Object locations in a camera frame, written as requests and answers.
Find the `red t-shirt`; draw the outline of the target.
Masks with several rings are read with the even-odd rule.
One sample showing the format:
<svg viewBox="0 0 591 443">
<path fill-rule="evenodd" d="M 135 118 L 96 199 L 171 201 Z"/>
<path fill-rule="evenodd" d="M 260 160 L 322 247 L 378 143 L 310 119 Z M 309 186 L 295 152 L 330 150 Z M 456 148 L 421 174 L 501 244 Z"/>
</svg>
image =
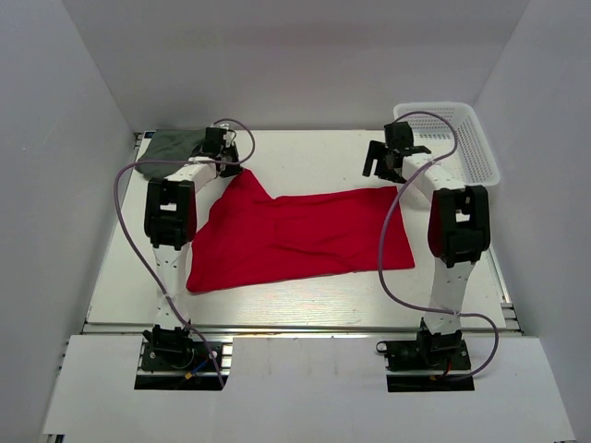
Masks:
<svg viewBox="0 0 591 443">
<path fill-rule="evenodd" d="M 192 242 L 187 290 L 208 293 L 351 272 L 412 269 L 394 186 L 272 198 L 251 171 L 213 203 Z"/>
</svg>

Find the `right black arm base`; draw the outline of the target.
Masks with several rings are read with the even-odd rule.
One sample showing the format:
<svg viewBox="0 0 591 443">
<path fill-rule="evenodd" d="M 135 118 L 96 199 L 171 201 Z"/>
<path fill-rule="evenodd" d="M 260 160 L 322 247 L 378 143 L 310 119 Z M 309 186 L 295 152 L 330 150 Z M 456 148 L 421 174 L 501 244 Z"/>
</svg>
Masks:
<svg viewBox="0 0 591 443">
<path fill-rule="evenodd" d="M 433 334 L 421 324 L 414 339 L 379 341 L 375 349 L 385 357 L 390 393 L 475 389 L 467 345 L 460 330 Z"/>
</svg>

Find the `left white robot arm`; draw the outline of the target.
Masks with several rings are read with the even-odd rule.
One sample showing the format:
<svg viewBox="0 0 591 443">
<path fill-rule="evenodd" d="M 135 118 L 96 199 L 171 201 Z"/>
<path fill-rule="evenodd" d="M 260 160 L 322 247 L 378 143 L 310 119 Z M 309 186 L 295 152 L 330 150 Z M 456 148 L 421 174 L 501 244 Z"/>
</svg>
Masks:
<svg viewBox="0 0 591 443">
<path fill-rule="evenodd" d="M 201 130 L 158 130 L 137 170 L 148 180 L 144 233 L 164 289 L 157 293 L 155 324 L 182 328 L 186 310 L 187 254 L 198 228 L 197 193 L 209 182 L 242 171 L 228 124 Z"/>
</svg>

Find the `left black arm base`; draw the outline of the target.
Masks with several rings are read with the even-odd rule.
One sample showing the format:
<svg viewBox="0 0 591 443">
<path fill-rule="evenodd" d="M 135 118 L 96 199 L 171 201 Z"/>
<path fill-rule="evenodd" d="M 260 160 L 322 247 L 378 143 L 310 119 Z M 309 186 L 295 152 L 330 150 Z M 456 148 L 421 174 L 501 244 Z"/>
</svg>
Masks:
<svg viewBox="0 0 591 443">
<path fill-rule="evenodd" d="M 205 344 L 187 329 L 142 332 L 134 389 L 220 391 L 230 372 L 231 345 Z"/>
</svg>

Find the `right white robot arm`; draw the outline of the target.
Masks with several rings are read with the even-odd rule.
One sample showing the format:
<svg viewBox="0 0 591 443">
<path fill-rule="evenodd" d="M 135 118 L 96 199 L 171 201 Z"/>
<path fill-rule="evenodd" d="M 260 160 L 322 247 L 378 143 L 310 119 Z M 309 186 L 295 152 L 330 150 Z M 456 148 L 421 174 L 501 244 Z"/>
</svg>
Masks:
<svg viewBox="0 0 591 443">
<path fill-rule="evenodd" d="M 362 174 L 402 186 L 394 207 L 409 186 L 430 203 L 427 241 L 435 267 L 429 304 L 418 308 L 427 338 L 418 343 L 416 354 L 423 365 L 436 368 L 451 355 L 445 339 L 460 338 L 467 282 L 490 245 L 488 191 L 454 178 L 428 148 L 415 143 L 409 123 L 386 125 L 384 136 L 383 142 L 369 143 Z"/>
</svg>

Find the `folded grey t-shirt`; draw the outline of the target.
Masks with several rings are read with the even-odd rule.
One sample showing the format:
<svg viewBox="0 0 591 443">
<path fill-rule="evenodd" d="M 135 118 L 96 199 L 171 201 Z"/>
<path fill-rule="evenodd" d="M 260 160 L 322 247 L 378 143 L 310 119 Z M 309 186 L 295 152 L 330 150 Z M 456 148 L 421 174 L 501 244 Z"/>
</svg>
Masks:
<svg viewBox="0 0 591 443">
<path fill-rule="evenodd" d="M 159 129 L 154 132 L 145 152 L 138 158 L 135 169 L 146 179 L 162 179 L 174 174 L 181 168 L 180 164 L 146 163 L 148 160 L 186 161 L 193 156 L 203 139 L 206 129 L 178 130 Z"/>
</svg>

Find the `white plastic basket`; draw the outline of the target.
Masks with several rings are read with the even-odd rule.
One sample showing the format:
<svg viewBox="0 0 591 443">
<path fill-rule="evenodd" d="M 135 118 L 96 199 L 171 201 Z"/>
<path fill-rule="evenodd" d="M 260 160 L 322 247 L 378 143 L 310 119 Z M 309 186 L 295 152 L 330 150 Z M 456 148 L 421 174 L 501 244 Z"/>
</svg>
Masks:
<svg viewBox="0 0 591 443">
<path fill-rule="evenodd" d="M 394 106 L 393 116 L 405 116 L 414 142 L 435 157 L 454 178 L 468 185 L 496 186 L 501 175 L 473 108 L 463 102 L 408 102 Z"/>
</svg>

